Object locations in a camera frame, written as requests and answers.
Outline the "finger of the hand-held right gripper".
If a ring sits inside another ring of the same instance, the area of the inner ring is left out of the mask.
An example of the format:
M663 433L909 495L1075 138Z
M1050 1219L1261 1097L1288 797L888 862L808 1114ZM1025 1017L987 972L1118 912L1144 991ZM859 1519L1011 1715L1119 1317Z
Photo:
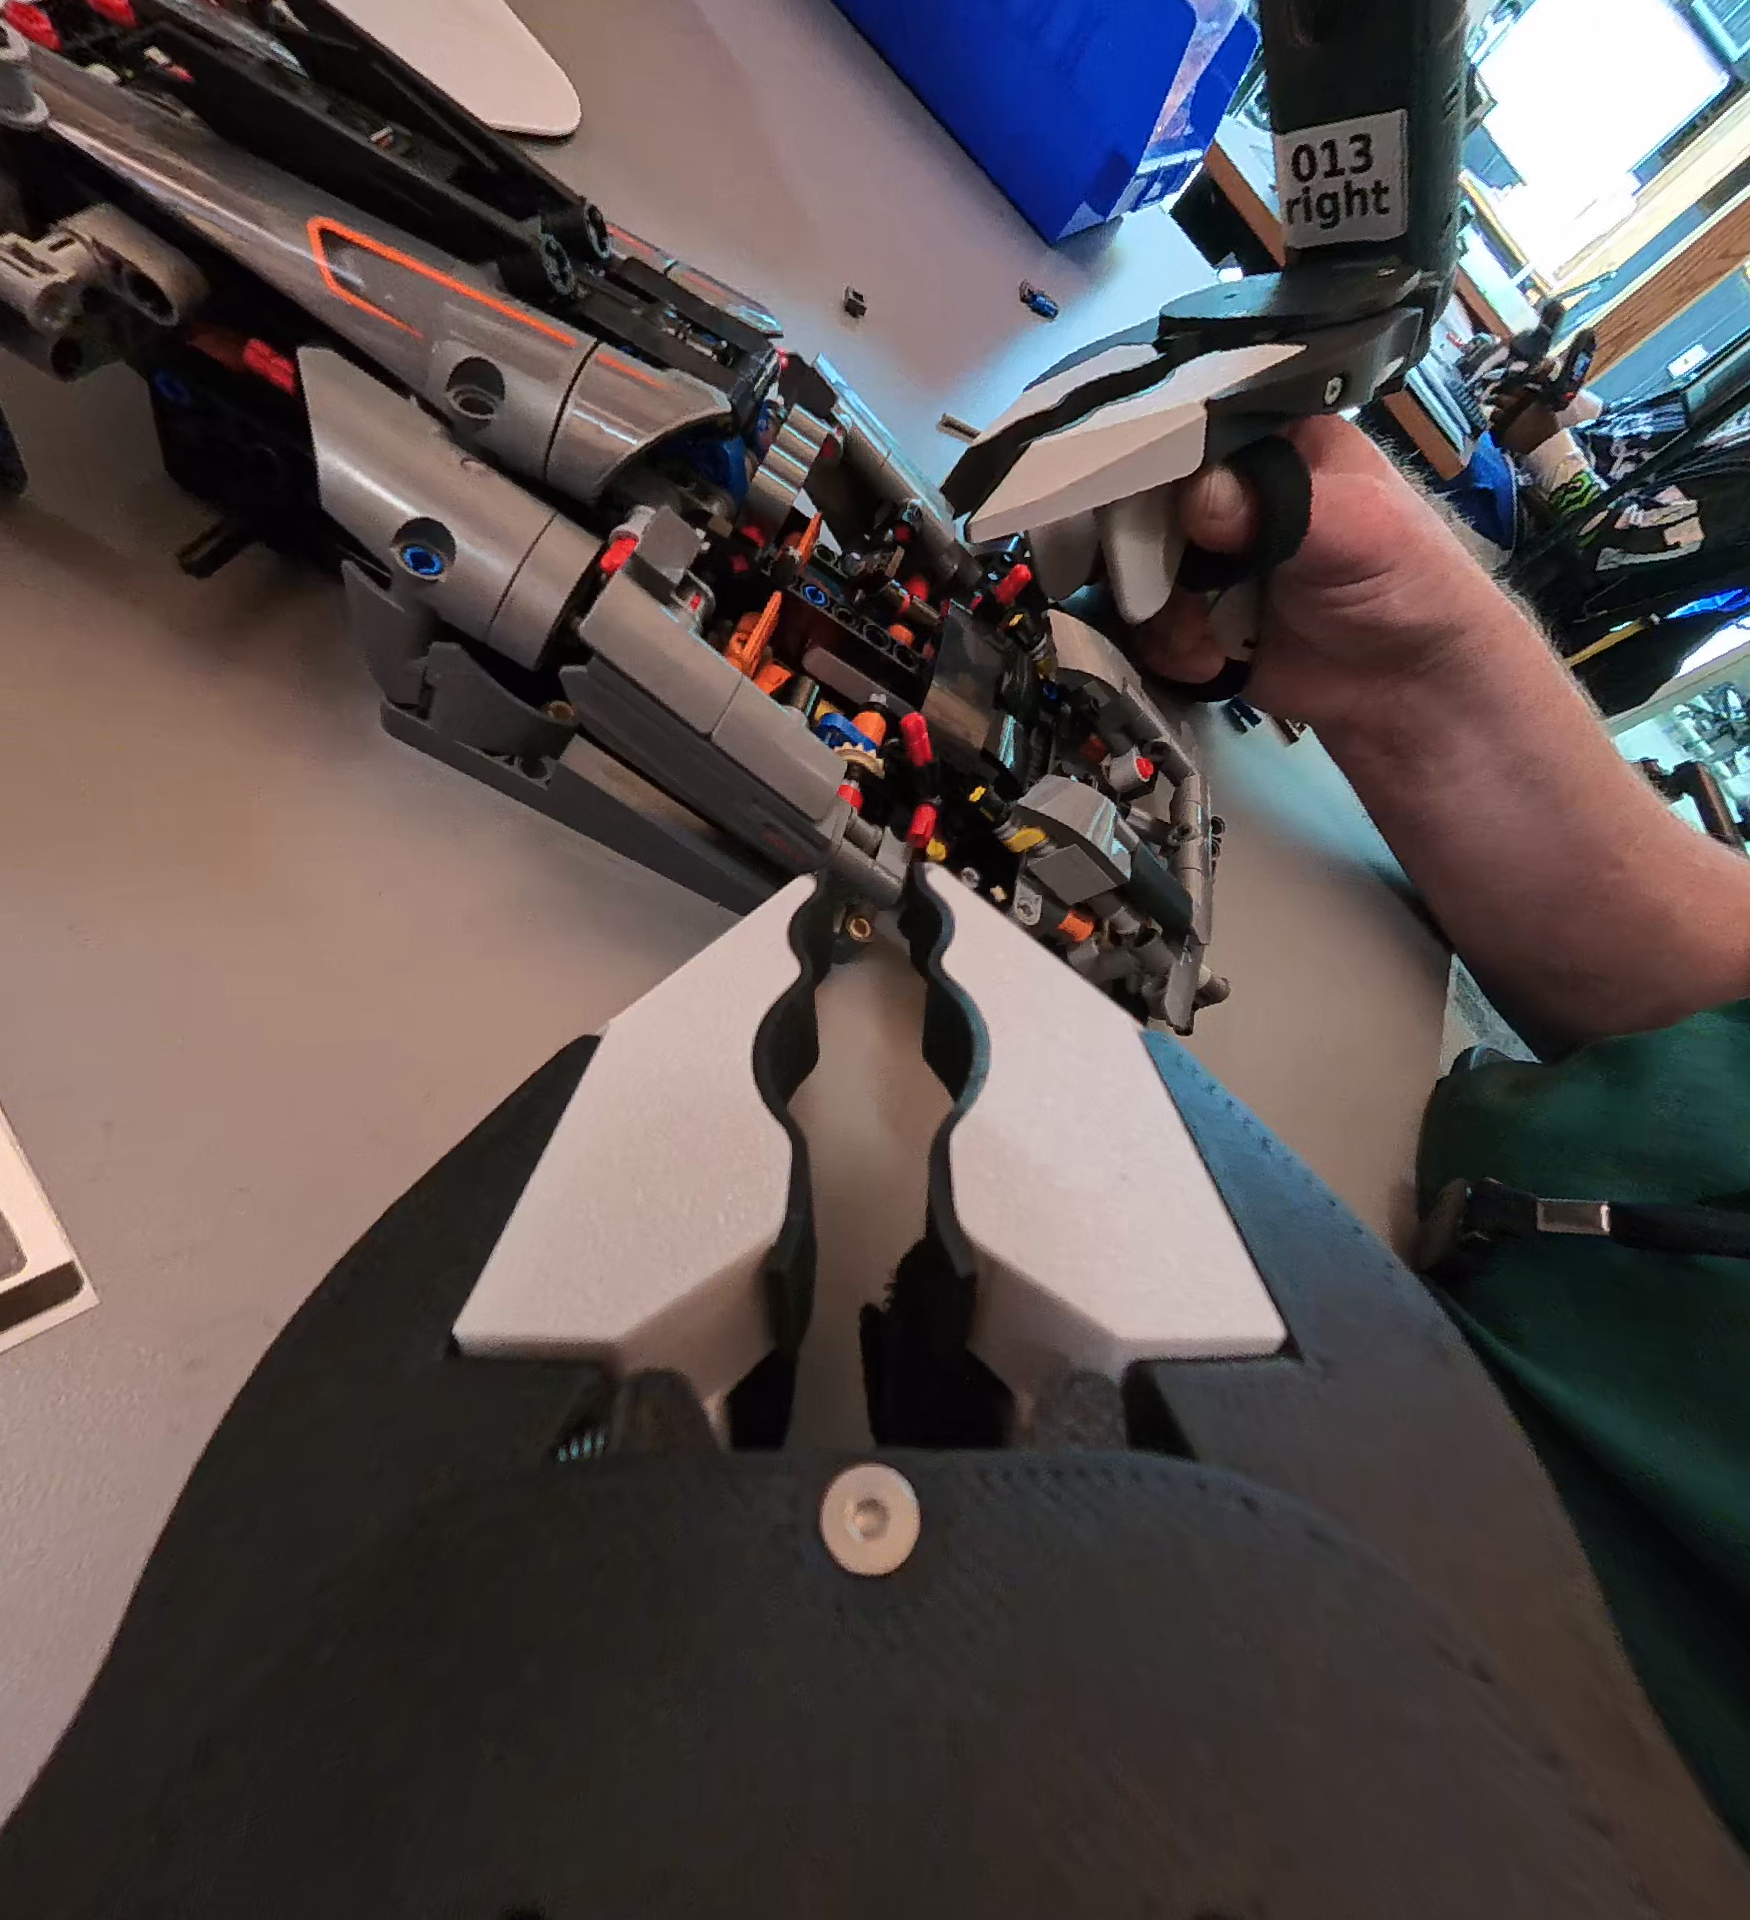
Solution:
M1241 444L1252 422L1299 416L1314 399L1314 378L1302 345L1294 341L1192 353L1125 343L1038 383L998 416L1031 411L1033 428L1013 430L1010 441L1011 448L1022 448L1031 435L1137 395L1211 396L1205 464ZM1011 460L1011 453L970 453L967 448L942 492L950 503L977 503L985 484L1001 478Z
M1029 534L1192 476L1205 457L1209 405L1205 395L1127 396L1022 448L1010 441L1013 430L1033 428L1031 411L998 416L968 452L1013 460L963 510L967 540Z

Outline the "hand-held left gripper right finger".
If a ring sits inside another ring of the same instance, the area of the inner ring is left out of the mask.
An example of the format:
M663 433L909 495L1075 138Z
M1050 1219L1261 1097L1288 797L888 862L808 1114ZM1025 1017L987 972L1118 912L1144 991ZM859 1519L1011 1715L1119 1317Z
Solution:
M958 1357L1018 1400L1071 1373L1275 1357L1288 1326L1149 1035L941 866L913 870L902 928L950 1097L927 1249Z

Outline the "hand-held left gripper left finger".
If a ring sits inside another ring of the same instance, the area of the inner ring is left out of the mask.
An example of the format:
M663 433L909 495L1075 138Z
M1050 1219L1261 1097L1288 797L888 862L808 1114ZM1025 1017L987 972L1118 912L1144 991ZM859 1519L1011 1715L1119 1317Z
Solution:
M454 1341L613 1382L777 1402L813 1316L815 1205L791 1097L817 1059L823 882L800 877L615 1017L498 1233Z

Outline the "grey lego cylinder assembly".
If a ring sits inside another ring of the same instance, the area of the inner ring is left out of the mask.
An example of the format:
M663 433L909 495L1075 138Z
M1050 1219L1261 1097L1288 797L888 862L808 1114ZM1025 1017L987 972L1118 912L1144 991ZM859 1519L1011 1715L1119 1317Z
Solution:
M579 642L559 680L598 744L782 872L899 903L909 850L842 797L849 765L645 586L613 578Z

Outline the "large grey lego vehicle model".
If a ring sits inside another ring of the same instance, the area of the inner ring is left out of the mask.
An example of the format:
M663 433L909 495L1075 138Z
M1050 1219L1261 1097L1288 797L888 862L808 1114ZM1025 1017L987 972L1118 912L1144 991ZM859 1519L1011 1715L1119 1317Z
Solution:
M598 744L562 671L645 586L840 794L1188 1033L1223 825L1188 729L759 305L605 221L332 5L0 5L0 351L123 367L165 472L334 571L388 733L695 892L790 877ZM0 497L29 473L0 401Z

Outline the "person's right forearm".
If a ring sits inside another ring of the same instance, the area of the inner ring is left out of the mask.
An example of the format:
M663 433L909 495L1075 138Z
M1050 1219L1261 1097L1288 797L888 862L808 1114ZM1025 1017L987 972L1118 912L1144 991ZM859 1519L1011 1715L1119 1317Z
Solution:
M1549 1058L1750 998L1750 860L1627 765L1493 587L1366 639L1308 727L1512 1030Z

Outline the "person's right hand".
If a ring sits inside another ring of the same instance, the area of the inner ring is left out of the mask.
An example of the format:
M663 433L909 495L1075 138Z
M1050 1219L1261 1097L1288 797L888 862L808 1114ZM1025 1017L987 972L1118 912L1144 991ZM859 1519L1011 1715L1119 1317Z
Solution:
M1350 418L1294 422L1281 435L1311 482L1311 517L1293 560L1254 596L1248 699L1288 723L1326 733L1366 683L1383 686L1417 658L1412 610L1397 603L1420 537L1440 534L1429 503ZM1241 461L1203 467L1176 492L1186 560L1241 560L1261 529L1261 508ZM1196 688L1227 665L1219 599L1172 587L1131 650L1158 677Z

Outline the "blue plastic bin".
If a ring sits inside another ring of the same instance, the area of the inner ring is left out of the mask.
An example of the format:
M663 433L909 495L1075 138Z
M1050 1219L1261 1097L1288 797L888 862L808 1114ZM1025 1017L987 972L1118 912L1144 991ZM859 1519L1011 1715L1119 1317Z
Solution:
M1038 236L1172 202L1261 49L1249 2L838 2Z

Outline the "white flat board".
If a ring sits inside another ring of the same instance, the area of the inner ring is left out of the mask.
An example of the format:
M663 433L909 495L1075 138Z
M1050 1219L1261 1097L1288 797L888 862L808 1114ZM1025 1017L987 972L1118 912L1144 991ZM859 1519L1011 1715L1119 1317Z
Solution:
M334 2L379 47L485 126L565 140L581 126L568 73L506 2Z

